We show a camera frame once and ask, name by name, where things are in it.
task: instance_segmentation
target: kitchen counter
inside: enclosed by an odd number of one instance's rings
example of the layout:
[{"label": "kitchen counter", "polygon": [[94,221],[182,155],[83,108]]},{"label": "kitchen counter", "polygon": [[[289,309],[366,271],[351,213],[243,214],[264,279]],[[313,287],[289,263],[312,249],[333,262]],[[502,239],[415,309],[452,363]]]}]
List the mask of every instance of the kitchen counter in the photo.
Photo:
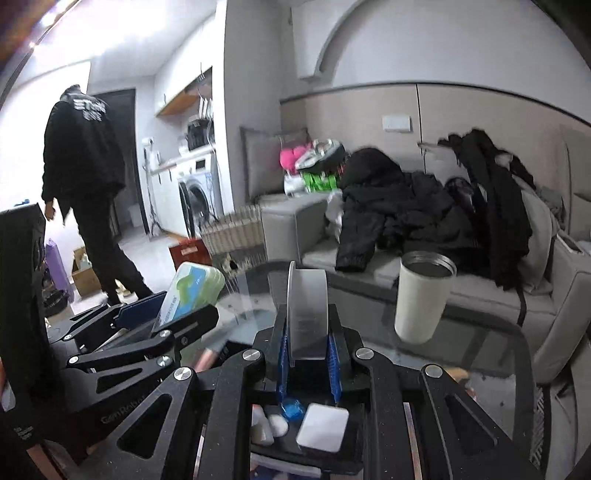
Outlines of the kitchen counter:
[{"label": "kitchen counter", "polygon": [[158,175],[159,173],[170,170],[171,168],[174,168],[177,165],[180,165],[181,163],[184,163],[186,161],[197,160],[198,158],[204,155],[214,153],[215,148],[216,144],[212,144],[204,145],[202,147],[196,148],[195,150],[191,150],[185,155],[181,155],[179,157],[172,158],[171,160],[167,160],[164,163],[162,163],[158,168],[150,170],[150,175]]}]

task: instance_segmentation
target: metal cup rim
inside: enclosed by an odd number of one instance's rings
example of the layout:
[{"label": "metal cup rim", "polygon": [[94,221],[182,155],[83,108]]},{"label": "metal cup rim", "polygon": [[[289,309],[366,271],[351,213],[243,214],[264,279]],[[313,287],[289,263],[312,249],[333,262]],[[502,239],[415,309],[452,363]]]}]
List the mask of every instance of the metal cup rim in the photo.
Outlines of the metal cup rim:
[{"label": "metal cup rim", "polygon": [[[450,277],[430,277],[428,275],[422,275],[420,273],[416,273],[412,269],[409,268],[409,265],[419,263],[419,262],[430,262],[433,265],[440,265],[442,267],[447,268],[451,276]],[[415,275],[419,275],[420,277],[430,278],[430,279],[438,279],[441,278],[444,280],[445,278],[453,278],[457,275],[457,267],[456,264],[448,257],[442,254],[438,254],[436,252],[427,252],[427,251],[414,251],[408,252],[404,254],[401,258],[401,265],[408,270],[412,271]]]}]

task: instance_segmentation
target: washing machine door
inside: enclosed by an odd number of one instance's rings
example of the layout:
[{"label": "washing machine door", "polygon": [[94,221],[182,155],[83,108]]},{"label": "washing machine door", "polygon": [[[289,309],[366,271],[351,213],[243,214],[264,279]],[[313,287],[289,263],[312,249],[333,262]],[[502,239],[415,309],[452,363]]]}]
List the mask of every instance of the washing machine door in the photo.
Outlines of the washing machine door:
[{"label": "washing machine door", "polygon": [[178,183],[187,234],[196,238],[201,226],[212,219],[212,211],[201,184],[196,179]]}]

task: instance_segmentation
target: black coat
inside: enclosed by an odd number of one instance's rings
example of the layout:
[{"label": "black coat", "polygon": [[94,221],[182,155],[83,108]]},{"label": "black coat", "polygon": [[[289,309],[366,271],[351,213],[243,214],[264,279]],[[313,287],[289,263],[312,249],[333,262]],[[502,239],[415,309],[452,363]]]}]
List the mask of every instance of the black coat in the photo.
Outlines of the black coat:
[{"label": "black coat", "polygon": [[521,162],[514,157],[511,170],[497,165],[495,158],[503,153],[495,147],[488,135],[473,129],[464,137],[450,135],[440,140],[440,144],[452,147],[460,163],[468,170],[473,184],[482,186],[486,196],[479,188],[475,189],[476,208],[475,232],[479,242],[485,247],[489,258],[490,277],[497,286],[504,289],[521,285],[521,274],[517,265],[529,249],[532,234],[530,221],[521,197],[521,188],[513,180],[511,173],[521,178],[533,178]]},{"label": "black coat", "polygon": [[339,187],[344,213],[337,270],[364,271],[376,246],[396,254],[437,251],[465,271],[482,267],[470,220],[434,176],[404,173],[380,150],[363,148],[345,164]]},{"label": "black coat", "polygon": [[64,94],[51,110],[43,160],[41,198],[57,198],[64,218],[76,197],[98,191],[114,196],[125,187],[125,160],[109,106],[79,91]]}]

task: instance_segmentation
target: light switch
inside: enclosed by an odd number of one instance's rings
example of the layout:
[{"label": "light switch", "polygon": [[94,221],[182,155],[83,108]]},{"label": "light switch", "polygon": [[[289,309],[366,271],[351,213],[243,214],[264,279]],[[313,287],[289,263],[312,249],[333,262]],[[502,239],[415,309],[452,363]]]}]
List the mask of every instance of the light switch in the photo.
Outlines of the light switch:
[{"label": "light switch", "polygon": [[413,131],[413,124],[409,115],[384,115],[382,125],[386,132],[404,132]]}]

